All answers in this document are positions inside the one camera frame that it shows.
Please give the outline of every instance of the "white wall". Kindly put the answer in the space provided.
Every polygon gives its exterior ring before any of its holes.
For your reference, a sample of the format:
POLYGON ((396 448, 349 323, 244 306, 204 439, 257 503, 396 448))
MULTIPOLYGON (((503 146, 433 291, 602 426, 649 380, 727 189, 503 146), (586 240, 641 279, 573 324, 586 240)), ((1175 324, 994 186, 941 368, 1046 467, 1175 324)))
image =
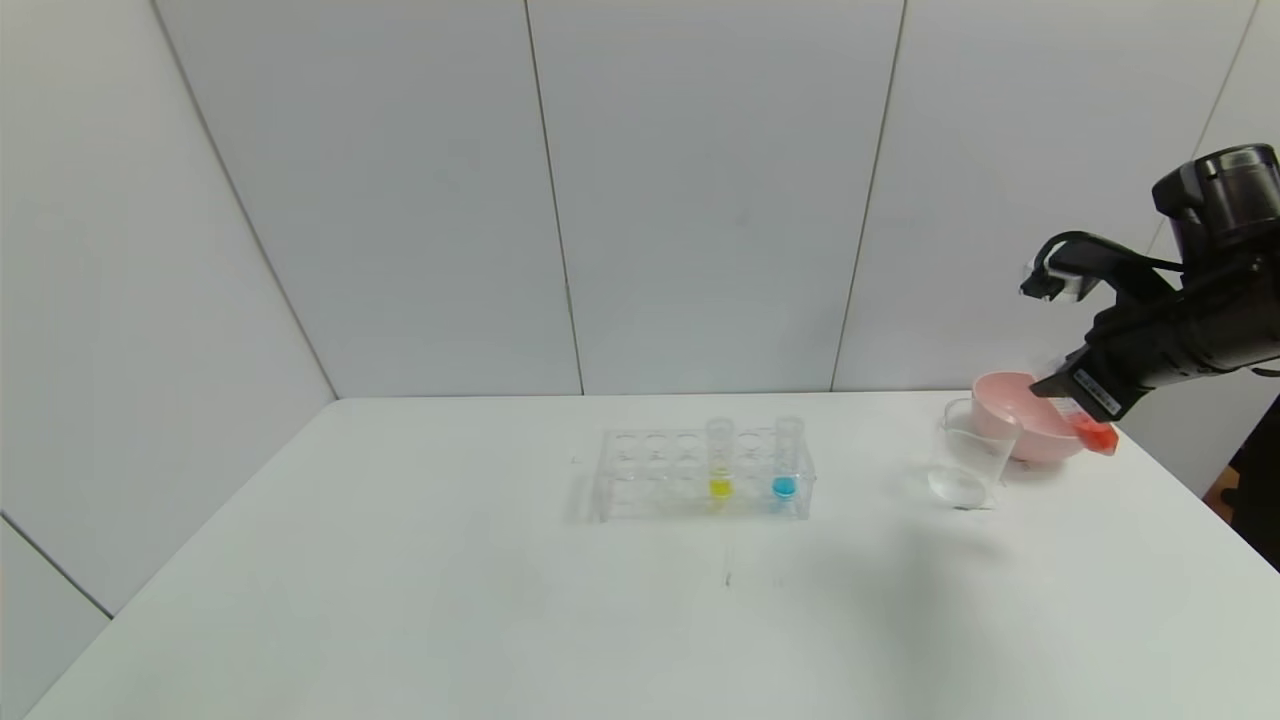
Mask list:
POLYGON ((901 0, 529 10, 586 392, 828 389, 901 0))
MULTIPOLYGON (((1280 3, 1258 4, 1222 96, 1196 149, 1203 155, 1231 145, 1280 146, 1280 3)), ((1167 223, 1152 254, 1178 259, 1167 223)), ((1248 370, 1161 388, 1120 425, 1196 495, 1213 484, 1280 392, 1280 382, 1248 370)))
POLYGON ((1146 247, 1151 183, 1208 119, 1252 0, 911 0, 836 389, 968 387, 1082 305, 1019 297, 1052 234, 1146 247))
POLYGON ((159 6, 340 396, 581 392, 521 0, 159 6))
POLYGON ((106 626, 97 611, 27 541, 0 529, 4 656, 0 717, 18 720, 106 626))
POLYGON ((332 395, 151 5, 3 32, 4 503, 116 611, 332 395))

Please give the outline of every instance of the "label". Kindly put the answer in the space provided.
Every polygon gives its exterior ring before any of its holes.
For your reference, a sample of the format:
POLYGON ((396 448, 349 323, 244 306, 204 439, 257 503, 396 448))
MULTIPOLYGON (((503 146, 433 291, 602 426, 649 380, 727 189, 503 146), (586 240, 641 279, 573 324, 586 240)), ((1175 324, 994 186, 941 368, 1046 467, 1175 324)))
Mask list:
POLYGON ((1111 415, 1120 413, 1120 402, 1111 397, 1111 393, 1103 389, 1092 375, 1080 369, 1075 372, 1074 377, 1075 382, 1080 383, 1080 387, 1087 389, 1093 396, 1093 400, 1097 400, 1107 413, 1111 413, 1111 415))

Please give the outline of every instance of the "clear beaker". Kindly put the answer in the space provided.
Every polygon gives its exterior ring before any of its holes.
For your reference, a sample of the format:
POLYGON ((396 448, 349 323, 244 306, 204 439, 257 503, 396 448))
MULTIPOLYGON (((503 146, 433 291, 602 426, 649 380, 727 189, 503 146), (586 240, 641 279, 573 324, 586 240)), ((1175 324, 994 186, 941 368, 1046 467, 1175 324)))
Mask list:
POLYGON ((991 507, 993 488, 1023 433, 1016 418, 1000 415, 997 421, 974 423, 977 402, 952 400, 942 411, 933 432, 933 460, 929 464, 929 489, 954 507, 991 507))

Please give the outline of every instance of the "orange object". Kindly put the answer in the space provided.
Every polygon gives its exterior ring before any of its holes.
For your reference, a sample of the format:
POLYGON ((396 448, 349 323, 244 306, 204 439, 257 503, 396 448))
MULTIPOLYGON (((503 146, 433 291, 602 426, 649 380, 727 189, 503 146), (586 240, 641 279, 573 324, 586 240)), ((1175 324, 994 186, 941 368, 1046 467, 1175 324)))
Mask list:
POLYGON ((1120 445, 1120 433, 1111 427, 1111 423, 1100 423, 1084 413, 1068 418, 1068 421, 1075 428, 1075 436, 1084 443, 1085 450, 1101 452, 1102 455, 1116 454, 1116 447, 1120 445))

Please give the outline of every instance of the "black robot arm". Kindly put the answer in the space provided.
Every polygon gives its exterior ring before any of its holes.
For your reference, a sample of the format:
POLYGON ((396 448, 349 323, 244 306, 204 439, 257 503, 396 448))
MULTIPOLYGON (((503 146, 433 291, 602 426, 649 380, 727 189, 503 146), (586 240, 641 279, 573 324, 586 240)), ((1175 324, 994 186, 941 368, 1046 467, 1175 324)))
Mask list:
POLYGON ((1231 147, 1152 188, 1184 263, 1147 258, 1085 233, 1055 236, 1021 284, 1042 300, 1082 299, 1098 282, 1116 304, 1084 346, 1032 386, 1071 397, 1094 419, 1119 420, 1151 389, 1280 356, 1280 173, 1266 145, 1231 147), (1181 273, 1174 290, 1156 269, 1181 273))

